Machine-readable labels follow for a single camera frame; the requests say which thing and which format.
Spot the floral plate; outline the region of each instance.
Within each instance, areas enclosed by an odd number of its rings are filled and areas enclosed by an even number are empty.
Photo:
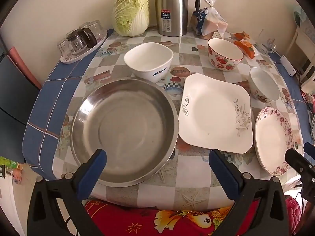
[[[186,143],[244,154],[253,145],[250,97],[246,90],[205,75],[186,78],[178,115]]]
[[[294,147],[292,130],[287,119],[275,108],[263,108],[256,120],[255,145],[261,166],[273,176],[281,176],[288,169],[286,151]]]

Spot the stainless steel bowl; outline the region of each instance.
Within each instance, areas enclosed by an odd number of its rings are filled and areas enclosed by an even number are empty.
[[[123,78],[83,100],[71,126],[78,165],[96,149],[106,151],[99,183],[126,187],[145,181],[170,158],[178,135],[175,106],[165,91],[142,79]]]

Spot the bowl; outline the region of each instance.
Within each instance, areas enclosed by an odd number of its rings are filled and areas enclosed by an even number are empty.
[[[170,48],[148,42],[128,51],[123,59],[135,76],[156,83],[166,76],[173,56]]]
[[[220,38],[208,41],[208,51],[211,64],[222,71],[233,70],[244,58],[239,47]]]
[[[72,121],[70,146],[78,165],[97,149],[107,163],[99,183],[127,187],[157,173],[178,136],[175,105],[154,83],[137,78],[108,82],[87,96]]]
[[[280,90],[271,76],[264,70],[253,67],[248,76],[251,94],[263,103],[277,101],[280,98]]]

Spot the plate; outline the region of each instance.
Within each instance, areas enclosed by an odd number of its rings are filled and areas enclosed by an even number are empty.
[[[188,76],[178,120],[179,135],[190,145],[237,154],[253,145],[250,97],[239,85]]]
[[[276,108],[263,108],[256,119],[255,146],[261,166],[273,176],[288,169],[286,151],[294,147],[292,130],[287,119]]]
[[[64,64],[72,64],[72,63],[77,62],[80,59],[86,57],[87,55],[91,54],[93,51],[95,51],[98,47],[100,47],[105,42],[105,40],[107,38],[107,31],[106,30],[104,30],[104,34],[105,34],[105,37],[102,40],[100,40],[99,43],[97,43],[93,48],[84,52],[82,55],[80,55],[78,57],[71,57],[71,59],[67,59],[67,60],[65,60],[65,58],[63,56],[61,56],[60,61],[63,62]]]
[[[81,165],[98,149],[107,163],[99,183],[126,187],[157,173],[172,155],[178,137],[175,105],[146,80],[113,80],[84,99],[70,131],[73,156]]]

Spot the checkered tablecloth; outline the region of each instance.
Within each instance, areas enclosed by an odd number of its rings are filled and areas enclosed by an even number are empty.
[[[224,39],[233,41],[232,35],[229,33],[225,33]],[[235,70],[223,72],[210,64],[207,40],[196,38],[191,31],[182,37],[161,36],[156,29],[151,28],[143,35],[132,38],[122,37],[116,33],[112,34],[92,59],[70,102],[61,130],[53,162],[53,172],[57,178],[60,178],[63,173],[74,172],[78,168],[69,146],[69,136],[72,118],[81,105],[83,98],[111,79],[133,77],[128,66],[124,63],[124,54],[133,47],[145,42],[163,43],[174,52],[170,70],[180,67],[177,72],[183,73],[183,77],[174,77],[169,73],[157,85],[170,94],[177,111],[179,111],[181,104],[181,93],[187,72],[188,75],[192,73],[204,74],[221,81],[239,84],[247,89],[250,69],[252,67],[264,69],[278,84],[282,96],[278,101],[273,102],[271,106],[281,111],[288,119],[298,151],[300,153],[303,152],[297,112],[291,97],[285,96],[285,93],[288,96],[288,88],[275,64],[268,56],[258,55],[254,60],[245,57]],[[259,111],[269,105],[251,96],[253,127]],[[109,202],[132,207],[205,211],[228,206],[232,201],[226,197],[215,174],[209,167],[208,154],[209,150],[190,146],[179,138],[174,157],[147,181],[124,188],[106,187],[97,184],[92,194]],[[223,154],[241,172],[250,172],[255,178],[269,179],[271,177],[260,166],[254,146],[245,154],[224,152]],[[293,169],[289,169],[279,179],[284,184],[296,175]]]

